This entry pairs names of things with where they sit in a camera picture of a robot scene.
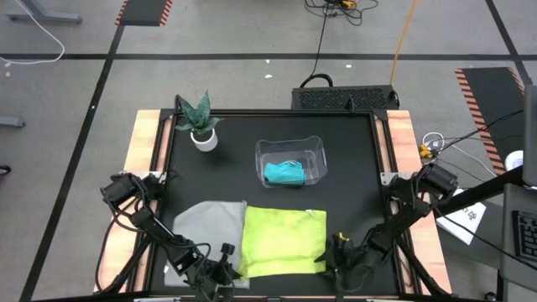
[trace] yellow wire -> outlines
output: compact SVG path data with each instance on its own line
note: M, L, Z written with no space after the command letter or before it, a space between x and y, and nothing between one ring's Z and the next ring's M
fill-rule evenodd
M416 7L416 4L418 4L418 0L412 1L412 7L410 8L409 16L406 18L406 23L404 24L403 33L401 34L401 38L399 38L399 43L397 44L397 50L395 51L394 63L392 64L392 75L389 78L390 85L394 84L395 65L397 63L397 59L399 58L399 51L401 50L401 45L403 45L404 36L406 35L406 30L409 28L410 20L412 19L412 14L414 14L414 9Z

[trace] yellow-green cloth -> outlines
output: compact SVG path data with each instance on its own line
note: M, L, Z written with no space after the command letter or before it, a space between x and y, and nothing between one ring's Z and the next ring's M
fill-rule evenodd
M284 273L319 273L315 260L326 249L326 212L248 206L242 231L244 278Z

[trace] white cable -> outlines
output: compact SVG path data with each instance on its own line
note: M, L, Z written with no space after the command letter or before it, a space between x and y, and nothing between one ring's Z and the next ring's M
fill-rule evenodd
M14 0L14 1L32 18L32 20L37 24L37 26L39 26L40 29L43 29L43 31L46 32L52 39L54 39L56 42L58 42L58 44L61 46L61 54L58 55L58 57L53 59L53 60L38 60L38 61L33 61L33 62L11 61L11 60L4 59L1 56L0 56L0 59L3 60L4 62L8 62L10 64L16 64L16 65L33 65L33 64L41 64L41 63L54 63L57 60L59 60L61 58L61 56L64 55L64 53L65 53L65 46L54 35L49 33L48 30L44 29L44 27L41 26L41 24L39 24L39 22L37 22L37 20L34 18L32 13L19 0Z
M425 142L425 139L430 136L430 135L438 135L440 137L440 139L433 139L429 142ZM421 143L424 144L425 146L429 147L429 144L432 143L432 142L436 142L436 141L441 141L442 142L442 145L440 147L440 149L444 148L444 145L446 144L446 141L444 140L444 136L442 135L442 133L427 133L422 139L421 139Z
M425 139L427 137L429 137L430 135L437 135L440 137L440 139L433 139L429 142L425 142ZM422 139L421 139L421 143L424 144L425 146L429 147L429 143L431 142L436 142L436 141L441 141L442 142L442 145L440 147L440 150L442 150L444 148L444 145L446 144L446 141L444 139L444 136L442 135L442 133L436 133L436 132L431 132L431 133L427 133ZM494 177L496 176L496 174L494 172L492 172L481 160L479 160L478 158L476 158L475 156L469 154L468 152L464 151L463 149L457 147L456 145L451 145L453 148L459 150L460 152L462 152L463 154L465 154L467 157L477 161L479 164L481 164L481 166L483 166L483 168L485 168L486 171L488 171L488 173L492 174Z
M487 168L487 166L479 159L477 159L476 157L468 154L466 151L464 151L463 149L457 147L456 145L451 145L453 148L461 151L463 154L465 154L466 156L468 156L469 158L471 159L474 159L476 160L479 164L481 164L481 166L483 166L483 168L485 168L486 171L488 171L488 173L492 174L494 177L496 177L496 173L492 172L489 168Z

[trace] potted plant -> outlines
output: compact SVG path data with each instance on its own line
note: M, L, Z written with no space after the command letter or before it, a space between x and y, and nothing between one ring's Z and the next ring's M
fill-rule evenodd
M209 117L211 115L209 92L205 92L197 109L194 109L189 102L179 95L175 96L175 100L179 100L180 108L186 119L186 124L177 126L176 129L190 131L190 138L200 151L208 152L213 150L218 144L215 126L222 119L218 117Z

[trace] wooden table edge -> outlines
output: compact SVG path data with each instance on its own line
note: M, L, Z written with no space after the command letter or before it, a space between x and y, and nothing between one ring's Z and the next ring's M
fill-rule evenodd
M154 144L159 126L160 110L139 110L133 126L133 134L128 148L124 169L126 171L148 171L153 155ZM416 172L421 168L420 156L414 137L414 129L408 111L388 111L388 125L391 139L394 146L394 153L399 172ZM388 151L384 139L383 125L380 120L376 122L378 141L381 148L384 170L390 171L388 161ZM164 169L165 152L167 149L168 136L171 129L171 119L167 119L164 124L163 137L159 151L157 163L158 171ZM431 214L421 219L410 228L414 252L424 267L434 278L434 280L447 292L451 292L451 285L447 275L446 264L441 249L440 239L436 230L434 216ZM107 246L101 261L99 279L103 287L112 282L119 270L123 267L130 254L133 252L133 244L136 235L129 233L118 226L112 228L107 240ZM119 241L109 247L109 242ZM145 271L147 268L147 253L138 265L138 274L134 284L134 290L142 290L145 282ZM404 277L404 287L406 293L413 293L411 277L408 274L408 263L406 258L399 251L402 261L401 271ZM424 294L428 291L421 285Z

